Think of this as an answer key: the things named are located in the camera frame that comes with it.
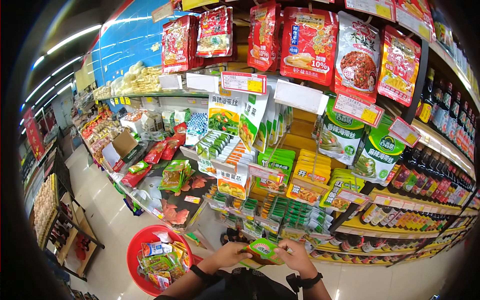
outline human hand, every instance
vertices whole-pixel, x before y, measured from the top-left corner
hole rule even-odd
[[[288,248],[292,249],[291,254],[286,251]],[[298,271],[302,279],[314,278],[317,276],[317,269],[310,261],[303,243],[284,239],[278,243],[278,248],[275,248],[273,251],[290,269]]]
[[[247,243],[228,242],[214,254],[202,260],[197,266],[205,273],[213,274],[220,268],[236,265],[241,260],[252,258],[251,253],[239,253],[246,246],[248,246]]]

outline red plastic basket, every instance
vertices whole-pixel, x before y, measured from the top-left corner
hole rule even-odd
[[[141,244],[142,243],[150,243],[150,242],[155,242],[155,241],[160,241],[158,236],[153,234],[152,232],[155,231],[168,231],[168,235],[170,238],[174,241],[179,241],[182,242],[185,247],[187,248],[187,253],[188,257],[190,257],[189,260],[189,267],[192,266],[194,257],[192,255],[192,251],[190,250],[190,247],[188,246],[187,241],[180,235],[176,234],[172,230],[170,230],[168,227],[163,226],[163,225],[152,225],[143,228],[135,236],[132,238],[130,241],[130,244],[128,245],[127,248],[127,267],[128,267],[128,273],[130,273],[130,276],[132,277],[133,281],[138,285],[138,287],[144,291],[145,293],[151,295],[151,296],[158,296],[162,293],[161,290],[155,288],[152,282],[145,280],[145,278],[141,277],[137,273],[137,267],[138,267],[138,260],[137,260],[137,254],[138,251],[142,249]]]

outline tiled floor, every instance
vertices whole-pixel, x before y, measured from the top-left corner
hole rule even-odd
[[[66,162],[77,201],[86,209],[88,221],[105,249],[97,250],[87,272],[85,283],[72,276],[72,288],[95,294],[100,300],[150,300],[131,280],[125,256],[133,235],[155,224],[148,213],[133,216],[122,197],[95,165],[87,167],[87,154],[80,146]],[[199,256],[208,251],[193,247]],[[379,266],[342,266],[315,263],[324,276],[324,284],[335,300],[427,300],[437,293],[450,268],[463,254],[457,245],[432,259],[419,260],[390,268]],[[288,267],[265,266],[267,276],[286,286]]]

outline dried food bag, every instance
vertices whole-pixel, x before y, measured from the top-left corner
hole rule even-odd
[[[377,82],[379,94],[405,106],[412,102],[419,72],[421,47],[387,25],[384,30],[382,68]]]
[[[352,174],[372,183],[382,183],[395,166],[405,149],[405,144],[389,135],[388,128],[393,124],[389,116],[384,115],[378,128],[370,128],[363,139],[363,148],[358,149]]]
[[[326,95],[329,95],[330,98],[324,114],[321,136],[319,136],[318,152],[351,166],[365,124],[333,111],[336,95]]]
[[[152,149],[148,151],[148,154],[145,156],[144,161],[149,164],[158,164],[166,146],[167,146],[167,141],[161,141],[156,143],[152,147]]]
[[[189,69],[190,16],[185,15],[173,22],[163,24],[162,73],[187,71]]]
[[[275,10],[275,1],[260,4],[250,9],[247,64],[263,72],[267,71],[272,65]]]
[[[230,50],[231,35],[227,7],[217,7],[200,14],[196,56],[226,56]]]
[[[381,54],[379,31],[346,12],[339,12],[338,17],[335,92],[343,91],[375,103]]]
[[[142,180],[143,177],[145,177],[145,175],[147,175],[151,168],[152,165],[149,165],[147,168],[136,173],[127,172],[127,175],[122,178],[121,183],[123,183],[125,186],[133,188],[140,180]]]
[[[334,74],[337,14],[286,7],[283,20],[280,74],[329,85]]]
[[[240,114],[238,136],[248,151],[252,150],[253,142],[255,141],[267,107],[268,96],[271,92],[272,88],[267,86],[267,93],[265,95],[248,94],[245,99]]]
[[[220,94],[208,98],[208,129],[238,135],[240,111],[245,93],[220,88]]]

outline fluorescent light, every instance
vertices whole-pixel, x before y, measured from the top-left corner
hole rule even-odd
[[[36,62],[33,64],[33,68],[35,68],[35,67],[36,67],[39,63],[41,63],[41,61],[44,60],[44,59],[45,59],[45,56],[43,56],[43,55],[40,56],[40,58],[38,58],[38,59],[36,60]]]
[[[53,100],[53,98],[55,98],[56,96],[58,96],[58,95],[57,95],[57,94],[55,94],[55,96],[53,96],[52,98],[50,98],[50,100],[49,100],[49,101],[47,101],[47,102],[46,102],[46,103],[43,105],[43,107],[47,106],[47,104],[48,104],[48,103],[50,103],[50,101],[52,101],[52,100]]]
[[[73,36],[70,36],[70,37],[64,39],[63,41],[61,41],[58,44],[56,44],[55,46],[53,46],[52,49],[48,50],[47,54],[52,54],[53,51],[57,50],[58,48],[62,47],[63,45],[73,41],[74,39],[76,39],[80,36],[83,36],[84,34],[87,34],[87,33],[92,32],[94,30],[100,29],[100,27],[102,27],[102,25],[95,25],[93,27],[82,30],[79,33],[74,34]]]
[[[37,105],[40,101],[42,101],[42,99],[43,99],[48,93],[50,93],[54,88],[55,88],[55,87],[52,86],[48,91],[46,91],[45,94],[43,94],[43,96],[41,96],[40,99],[35,102],[35,105]]]
[[[68,77],[70,77],[72,74],[73,74],[73,72],[70,73],[70,74],[68,74],[67,76],[63,77],[59,82],[57,82],[57,83],[55,84],[55,86],[59,85],[62,81],[64,81],[64,80],[67,79]]]
[[[55,74],[57,74],[58,72],[60,72],[61,70],[63,70],[64,68],[68,67],[69,65],[73,64],[74,62],[76,62],[77,60],[79,60],[80,58],[82,58],[81,56],[67,62],[66,64],[64,64],[62,67],[60,67],[60,69],[56,70],[55,72],[52,73],[52,76],[54,76]]]
[[[67,89],[67,87],[73,88],[73,84],[70,82],[69,84],[67,84],[66,86],[64,86],[61,90],[58,91],[57,95],[60,95],[64,90]]]
[[[35,92],[38,91],[38,89],[41,88],[42,85],[43,85],[45,82],[47,82],[47,80],[50,79],[50,78],[51,78],[51,76],[47,77],[44,81],[42,81],[42,83],[39,84],[39,85],[35,88],[35,90],[33,90],[33,92],[30,94],[30,96],[28,96],[28,98],[27,98],[27,100],[25,100],[25,102],[28,102],[28,100],[30,100],[30,98],[33,96],[33,94],[35,94]]]

